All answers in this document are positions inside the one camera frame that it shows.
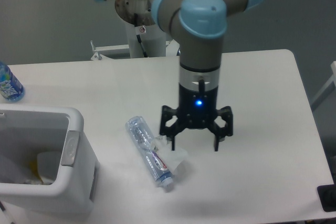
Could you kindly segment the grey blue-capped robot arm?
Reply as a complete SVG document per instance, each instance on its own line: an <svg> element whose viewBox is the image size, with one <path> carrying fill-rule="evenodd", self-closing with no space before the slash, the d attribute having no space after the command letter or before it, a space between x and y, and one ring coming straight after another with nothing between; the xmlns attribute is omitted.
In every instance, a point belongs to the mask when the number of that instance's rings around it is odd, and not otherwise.
<svg viewBox="0 0 336 224"><path fill-rule="evenodd" d="M208 129L218 146L233 134L231 108L216 107L227 17L263 0L151 1L153 22L178 42L181 50L178 107L162 107L160 134L174 141L184 129Z"/></svg>

